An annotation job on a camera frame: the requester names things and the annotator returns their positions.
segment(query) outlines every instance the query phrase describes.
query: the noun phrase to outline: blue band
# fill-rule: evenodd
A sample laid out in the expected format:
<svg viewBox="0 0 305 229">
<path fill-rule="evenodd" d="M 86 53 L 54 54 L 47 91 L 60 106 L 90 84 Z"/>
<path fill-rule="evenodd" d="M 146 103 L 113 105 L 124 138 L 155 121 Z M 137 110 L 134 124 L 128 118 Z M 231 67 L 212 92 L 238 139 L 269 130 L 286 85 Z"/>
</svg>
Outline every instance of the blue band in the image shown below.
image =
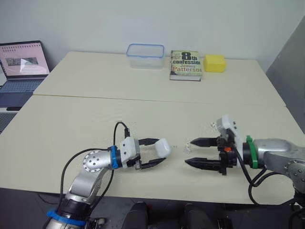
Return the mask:
<svg viewBox="0 0 305 229">
<path fill-rule="evenodd" d="M 117 161 L 116 161 L 116 157 L 115 157 L 115 153 L 116 153 L 116 146 L 111 146 L 111 159 L 112 159 L 112 168 L 116 169 L 119 167 Z"/>
<path fill-rule="evenodd" d="M 55 211 L 49 211 L 47 213 L 47 216 L 52 217 L 53 219 L 55 219 L 59 222 L 68 223 L 68 224 L 79 226 L 79 227 L 82 227 L 82 226 L 86 225 L 86 221 L 80 221 L 80 220 L 68 219 L 68 218 L 65 218 L 65 217 L 61 217 L 61 216 L 57 215 L 55 213 Z"/>
</svg>

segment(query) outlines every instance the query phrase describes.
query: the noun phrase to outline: book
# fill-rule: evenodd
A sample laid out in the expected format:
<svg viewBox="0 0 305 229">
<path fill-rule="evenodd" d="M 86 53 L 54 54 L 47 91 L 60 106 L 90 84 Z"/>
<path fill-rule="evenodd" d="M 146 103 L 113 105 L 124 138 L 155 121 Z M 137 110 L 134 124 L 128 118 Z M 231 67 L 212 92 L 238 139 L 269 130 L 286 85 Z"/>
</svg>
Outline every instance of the book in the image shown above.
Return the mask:
<svg viewBox="0 0 305 229">
<path fill-rule="evenodd" d="M 197 51 L 172 51 L 170 68 L 170 80 L 201 80 L 202 65 Z"/>
</svg>

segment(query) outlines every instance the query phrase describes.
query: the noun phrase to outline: plastic container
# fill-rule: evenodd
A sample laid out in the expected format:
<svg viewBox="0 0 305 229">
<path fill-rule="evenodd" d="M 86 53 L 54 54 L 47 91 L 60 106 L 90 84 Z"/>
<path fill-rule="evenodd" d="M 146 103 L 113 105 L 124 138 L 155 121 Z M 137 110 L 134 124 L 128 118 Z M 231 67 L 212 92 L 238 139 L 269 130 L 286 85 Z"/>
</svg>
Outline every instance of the plastic container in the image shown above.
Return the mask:
<svg viewBox="0 0 305 229">
<path fill-rule="evenodd" d="M 164 46 L 159 44 L 130 44 L 126 55 L 132 68 L 161 69 Z"/>
</svg>

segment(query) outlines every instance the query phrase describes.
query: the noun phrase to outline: wire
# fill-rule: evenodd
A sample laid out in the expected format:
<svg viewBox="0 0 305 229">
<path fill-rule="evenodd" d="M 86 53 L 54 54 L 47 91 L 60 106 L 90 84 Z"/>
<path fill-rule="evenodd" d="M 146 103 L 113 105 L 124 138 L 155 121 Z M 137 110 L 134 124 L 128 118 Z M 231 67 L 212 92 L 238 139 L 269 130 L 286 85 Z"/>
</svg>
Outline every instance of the wire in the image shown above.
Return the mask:
<svg viewBox="0 0 305 229">
<path fill-rule="evenodd" d="M 39 193 L 37 193 L 37 196 L 46 204 L 52 204 L 52 205 L 58 204 L 58 203 L 52 203 L 52 202 L 46 201 L 44 198 L 41 197 L 41 195 Z"/>
<path fill-rule="evenodd" d="M 58 204 L 58 207 L 57 207 L 57 211 L 59 209 L 59 207 L 61 206 L 61 202 L 63 200 L 63 180 L 64 180 L 64 177 L 65 177 L 65 172 L 66 172 L 66 169 L 67 167 L 69 166 L 69 164 L 71 163 L 71 161 L 76 158 L 77 156 L 85 153 L 85 152 L 88 152 L 88 151 L 92 151 L 92 150 L 102 150 L 102 151 L 107 151 L 107 149 L 100 149 L 100 148 L 89 148 L 89 149 L 84 149 L 78 153 L 76 153 L 73 157 L 71 157 L 69 159 L 69 161 L 66 163 L 65 167 L 63 168 L 62 170 L 62 173 L 61 173 L 61 190 L 60 190 L 60 199 L 59 199 L 59 204 Z"/>
<path fill-rule="evenodd" d="M 110 180 L 108 182 L 108 185 L 107 187 L 105 188 L 105 190 L 103 191 L 103 193 L 101 194 L 101 196 L 94 202 L 94 204 L 92 205 L 92 207 L 90 208 L 90 211 L 89 211 L 89 214 L 88 215 L 91 215 L 92 211 L 95 209 L 95 207 L 98 205 L 98 203 L 100 202 L 100 200 L 105 196 L 106 192 L 108 191 L 109 187 L 110 187 L 110 184 L 112 182 L 112 179 L 113 179 L 113 175 L 114 175 L 114 170 L 111 171 L 111 177 L 110 177 Z"/>
<path fill-rule="evenodd" d="M 127 137 L 126 135 L 129 135 L 129 129 L 127 127 L 127 125 L 123 122 L 117 122 L 115 124 L 115 127 L 114 127 L 114 131 L 113 131 L 113 145 L 115 145 L 115 134 L 116 134 L 116 129 L 118 127 L 118 125 L 121 124 L 125 127 L 125 137 Z M 71 157 L 69 159 L 69 161 L 66 163 L 66 165 L 64 166 L 63 170 L 62 170 L 62 173 L 61 173 L 61 189 L 60 189 L 60 200 L 59 200 L 59 203 L 58 203 L 58 206 L 56 208 L 56 211 L 59 210 L 60 206 L 61 206 L 61 203 L 62 203 L 62 200 L 63 200 L 63 182 L 64 182 L 64 176 L 65 176 L 65 172 L 66 172 L 66 169 L 67 167 L 69 166 L 69 164 L 71 163 L 72 160 L 74 160 L 74 158 L 76 158 L 77 156 L 79 156 L 80 154 L 83 154 L 85 152 L 88 152 L 88 151 L 92 151 L 92 150 L 102 150 L 102 151 L 108 151 L 107 149 L 100 149 L 100 148 L 89 148 L 89 149 L 85 149 L 85 150 L 82 150 L 78 153 L 76 153 L 73 157 Z M 100 200 L 105 196 L 106 192 L 108 191 L 109 187 L 110 187 L 110 184 L 112 182 L 112 179 L 113 179 L 113 175 L 114 175 L 114 170 L 112 170 L 111 172 L 111 177 L 110 177 L 110 180 L 108 182 L 108 185 L 106 187 L 106 189 L 104 190 L 104 192 L 102 193 L 102 195 L 97 199 L 97 201 L 92 205 L 92 207 L 90 208 L 90 211 L 89 211 L 89 215 L 92 213 L 92 211 L 94 210 L 94 208 L 98 205 L 98 203 L 100 202 Z M 51 220 L 51 217 L 48 218 L 48 220 L 44 223 L 43 225 L 43 228 L 45 229 L 48 225 L 48 223 L 50 222 Z"/>
<path fill-rule="evenodd" d="M 114 145 L 114 146 L 115 146 L 116 128 L 118 127 L 119 124 L 122 124 L 122 125 L 125 127 L 125 129 L 128 129 L 128 127 L 127 127 L 127 126 L 125 125 L 125 123 L 123 123 L 123 122 L 117 122 L 117 123 L 115 124 L 114 131 L 113 131 L 113 145 Z"/>
<path fill-rule="evenodd" d="M 122 124 L 125 127 L 125 137 L 126 137 L 126 132 L 129 132 L 128 127 L 125 125 L 125 123 L 123 122 L 117 122 L 115 124 L 114 127 L 114 131 L 113 131 L 113 145 L 115 146 L 115 134 L 116 134 L 116 128 L 118 127 L 119 124 Z M 110 184 L 112 182 L 113 179 L 113 175 L 114 175 L 114 170 L 111 171 L 111 177 L 110 180 L 108 182 L 108 185 L 106 187 L 106 189 L 103 191 L 103 193 L 98 197 L 98 199 L 94 202 L 94 204 L 91 206 L 89 214 L 90 215 L 92 213 L 92 211 L 94 210 L 94 208 L 98 205 L 98 203 L 100 202 L 100 200 L 105 196 L 106 192 L 108 191 Z"/>
<path fill-rule="evenodd" d="M 267 170 L 267 168 L 264 167 L 263 170 L 262 170 L 259 174 L 257 174 L 257 175 L 254 177 L 253 180 L 251 180 L 251 177 L 250 177 L 250 175 L 249 175 L 249 173 L 248 173 L 248 171 L 247 171 L 247 168 L 246 168 L 245 165 L 244 165 L 244 161 L 242 160 L 242 157 L 241 157 L 240 154 L 238 153 L 238 151 L 237 151 L 235 145 L 234 145 L 234 144 L 231 144 L 231 148 L 232 148 L 232 150 L 235 152 L 235 154 L 236 154 L 236 156 L 237 156 L 237 159 L 238 159 L 238 161 L 239 161 L 239 163 L 240 163 L 240 165 L 241 165 L 241 168 L 242 168 L 242 170 L 243 170 L 243 173 L 244 173 L 246 179 L 247 179 L 248 182 L 249 182 L 249 188 L 248 188 L 249 198 L 251 199 L 251 201 L 252 201 L 255 205 L 261 206 L 258 202 L 256 202 L 256 201 L 254 200 L 253 195 L 252 195 L 252 188 L 253 188 L 253 187 L 258 187 L 266 178 L 268 178 L 268 177 L 270 177 L 270 176 L 273 176 L 273 175 L 282 175 L 282 174 L 277 173 L 277 172 L 270 172 L 270 173 L 267 173 L 267 174 L 263 175 L 263 174 L 266 172 L 266 170 Z M 288 200 L 288 201 L 286 201 L 286 202 L 284 202 L 284 203 L 282 203 L 282 204 L 279 204 L 279 205 L 277 205 L 277 206 L 290 205 L 290 204 L 292 204 L 292 203 L 294 203 L 294 202 L 295 202 L 295 198 L 292 198 L 292 199 L 290 199 L 290 200 Z"/>
</svg>

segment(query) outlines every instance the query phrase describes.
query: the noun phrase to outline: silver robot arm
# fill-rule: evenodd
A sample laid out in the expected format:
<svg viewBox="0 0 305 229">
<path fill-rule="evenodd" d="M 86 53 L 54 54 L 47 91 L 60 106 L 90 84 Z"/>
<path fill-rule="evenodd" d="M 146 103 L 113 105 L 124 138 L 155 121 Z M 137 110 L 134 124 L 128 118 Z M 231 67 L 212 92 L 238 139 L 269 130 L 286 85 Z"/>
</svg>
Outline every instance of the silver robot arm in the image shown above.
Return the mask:
<svg viewBox="0 0 305 229">
<path fill-rule="evenodd" d="M 243 143 L 241 134 L 236 123 L 228 116 L 224 115 L 218 119 L 215 128 L 220 132 L 217 138 L 197 138 L 191 144 L 201 147 L 216 146 L 219 153 L 219 160 L 208 160 L 207 158 L 191 158 L 185 162 L 193 167 L 207 170 L 216 170 L 226 175 L 226 169 L 239 166 L 250 184 L 249 197 L 252 187 L 257 187 L 264 180 L 263 175 L 252 180 L 244 165 L 251 168 L 269 169 L 278 174 L 289 177 L 295 188 L 295 202 L 305 207 L 305 148 L 294 145 L 282 139 L 257 139 L 252 140 L 247 137 Z"/>
<path fill-rule="evenodd" d="M 155 145 L 158 159 L 142 164 L 140 145 Z M 135 167 L 145 169 L 165 160 L 171 148 L 165 139 L 141 139 L 126 137 L 120 150 L 111 146 L 108 150 L 90 151 L 84 158 L 79 174 L 72 182 L 65 198 L 56 211 L 48 212 L 51 218 L 47 229 L 90 229 L 89 216 L 97 204 L 97 193 L 102 178 L 109 170 Z"/>
<path fill-rule="evenodd" d="M 296 191 L 305 194 L 305 147 L 282 139 L 256 139 L 253 141 L 258 164 L 289 177 Z"/>
</svg>

